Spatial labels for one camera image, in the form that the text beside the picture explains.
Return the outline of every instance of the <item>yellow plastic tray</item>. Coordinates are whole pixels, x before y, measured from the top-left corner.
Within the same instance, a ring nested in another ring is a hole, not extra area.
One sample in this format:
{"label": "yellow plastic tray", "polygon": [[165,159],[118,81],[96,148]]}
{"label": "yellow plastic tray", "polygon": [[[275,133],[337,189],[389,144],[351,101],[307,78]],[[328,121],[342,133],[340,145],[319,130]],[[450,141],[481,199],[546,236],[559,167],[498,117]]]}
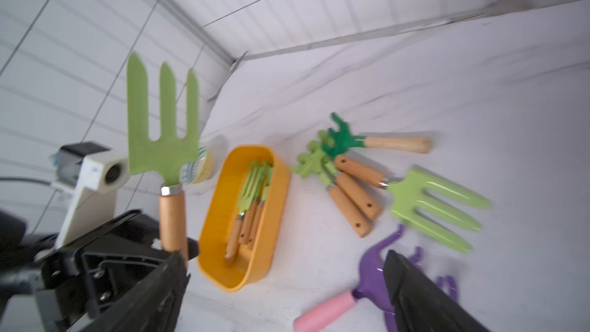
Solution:
{"label": "yellow plastic tray", "polygon": [[[250,251],[245,245],[240,245],[235,262],[227,263],[224,259],[225,247],[231,225],[238,215],[236,203],[250,163],[254,160],[268,160],[273,165],[269,196],[260,218],[254,249]],[[236,292],[266,276],[273,259],[289,179],[288,166],[272,148],[265,145],[240,145],[225,159],[199,239],[200,254],[196,258],[201,273],[220,289]]]}

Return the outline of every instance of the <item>black cable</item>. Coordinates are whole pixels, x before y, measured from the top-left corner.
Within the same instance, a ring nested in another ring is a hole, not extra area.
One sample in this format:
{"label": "black cable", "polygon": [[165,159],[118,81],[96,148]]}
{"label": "black cable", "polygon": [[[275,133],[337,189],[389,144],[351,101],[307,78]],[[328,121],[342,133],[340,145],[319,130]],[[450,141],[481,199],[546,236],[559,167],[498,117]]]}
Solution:
{"label": "black cable", "polygon": [[51,182],[49,182],[49,181],[39,180],[39,179],[30,179],[28,177],[0,177],[0,181],[37,183],[37,184],[43,184],[45,186],[51,185]]}

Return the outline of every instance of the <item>pink handle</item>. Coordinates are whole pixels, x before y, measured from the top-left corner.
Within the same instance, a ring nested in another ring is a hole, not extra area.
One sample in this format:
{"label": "pink handle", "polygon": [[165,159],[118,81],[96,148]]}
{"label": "pink handle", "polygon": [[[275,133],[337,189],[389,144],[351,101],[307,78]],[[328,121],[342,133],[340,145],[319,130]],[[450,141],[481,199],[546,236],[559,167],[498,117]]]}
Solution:
{"label": "pink handle", "polygon": [[356,299],[349,290],[321,303],[293,322],[294,332],[318,332],[337,320],[342,314],[356,305]]}

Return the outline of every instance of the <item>white tabletop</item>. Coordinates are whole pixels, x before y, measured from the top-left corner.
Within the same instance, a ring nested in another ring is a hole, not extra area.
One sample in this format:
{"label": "white tabletop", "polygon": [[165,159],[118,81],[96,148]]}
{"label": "white tabletop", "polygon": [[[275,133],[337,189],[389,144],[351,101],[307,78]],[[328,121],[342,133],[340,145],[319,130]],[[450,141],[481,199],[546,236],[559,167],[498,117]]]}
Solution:
{"label": "white tabletop", "polygon": [[[493,331],[588,329],[590,269],[590,1],[243,63],[203,132],[218,159],[266,144],[294,164],[332,111],[356,134],[428,134],[428,155],[354,149],[403,177],[417,165],[491,200],[458,207],[483,224],[452,230],[460,254],[410,230],[394,248],[424,247],[426,273],[457,278],[460,304]],[[198,238],[217,180],[187,188]],[[371,188],[384,204],[392,198]],[[360,239],[317,177],[291,176],[266,278],[226,294],[191,262],[179,331],[286,331],[358,282],[364,251],[393,233],[387,210]],[[363,299],[326,331],[385,331]]]}

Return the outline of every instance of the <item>dark green hand rake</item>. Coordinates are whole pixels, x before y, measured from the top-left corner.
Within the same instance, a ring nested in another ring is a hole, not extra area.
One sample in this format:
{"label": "dark green hand rake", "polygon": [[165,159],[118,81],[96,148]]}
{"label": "dark green hand rake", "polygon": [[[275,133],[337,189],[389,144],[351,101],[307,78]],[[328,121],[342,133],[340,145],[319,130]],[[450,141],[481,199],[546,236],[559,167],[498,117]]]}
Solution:
{"label": "dark green hand rake", "polygon": [[394,149],[402,151],[419,152],[427,154],[430,152],[432,141],[429,137],[374,137],[374,136],[354,136],[350,132],[348,123],[344,122],[339,115],[332,112],[330,118],[336,122],[339,127],[338,131],[328,129],[328,135],[321,135],[321,139],[325,140],[329,136],[332,138],[333,144],[326,144],[323,142],[321,148],[326,153],[336,159],[340,154],[343,154],[351,147],[367,147],[367,148],[381,148]]}

